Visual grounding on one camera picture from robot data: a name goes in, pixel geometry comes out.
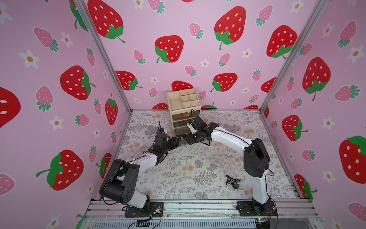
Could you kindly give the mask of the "black checkered cookie packet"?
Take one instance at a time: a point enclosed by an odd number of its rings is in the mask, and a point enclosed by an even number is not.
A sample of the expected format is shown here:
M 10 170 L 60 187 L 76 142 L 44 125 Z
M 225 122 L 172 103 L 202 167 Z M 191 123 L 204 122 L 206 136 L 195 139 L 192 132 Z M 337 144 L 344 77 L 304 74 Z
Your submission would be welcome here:
M 241 179 L 238 178 L 233 178 L 229 175 L 226 175 L 226 184 L 230 184 L 234 189 L 239 189 L 240 183 L 241 183 Z

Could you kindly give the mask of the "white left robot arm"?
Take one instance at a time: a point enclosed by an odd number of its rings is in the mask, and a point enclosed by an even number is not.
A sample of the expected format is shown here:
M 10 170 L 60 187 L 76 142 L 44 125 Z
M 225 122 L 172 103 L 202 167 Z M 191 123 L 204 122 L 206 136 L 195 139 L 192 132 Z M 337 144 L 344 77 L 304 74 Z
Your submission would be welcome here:
M 162 163 L 169 151 L 186 144 L 186 137 L 170 138 L 166 133 L 158 133 L 142 156 L 130 161 L 114 160 L 100 187 L 101 198 L 127 205 L 140 211 L 141 216 L 149 214 L 152 211 L 150 197 L 136 190 L 139 175 Z

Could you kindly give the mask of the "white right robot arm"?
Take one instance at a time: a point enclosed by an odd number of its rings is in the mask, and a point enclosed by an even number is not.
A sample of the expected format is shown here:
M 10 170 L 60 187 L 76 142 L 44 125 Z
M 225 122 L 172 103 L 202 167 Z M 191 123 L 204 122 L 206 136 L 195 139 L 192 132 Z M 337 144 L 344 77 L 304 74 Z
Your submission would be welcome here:
M 244 169 L 251 176 L 253 186 L 252 206 L 249 212 L 257 216 L 263 215 L 270 210 L 272 198 L 268 194 L 266 177 L 268 176 L 270 157 L 263 141 L 259 138 L 254 140 L 233 134 L 217 123 L 203 121 L 201 117 L 196 117 L 187 124 L 188 133 L 179 137 L 180 144 L 195 144 L 209 142 L 221 143 L 244 158 Z

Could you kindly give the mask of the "clear smoky bottom drawer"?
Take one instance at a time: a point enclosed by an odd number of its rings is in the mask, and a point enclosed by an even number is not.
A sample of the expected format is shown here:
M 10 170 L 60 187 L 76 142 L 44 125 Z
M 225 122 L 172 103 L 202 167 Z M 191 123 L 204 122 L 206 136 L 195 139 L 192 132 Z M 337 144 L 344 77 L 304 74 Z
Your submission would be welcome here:
M 175 128 L 174 132 L 177 137 L 191 133 L 191 131 L 188 127 Z

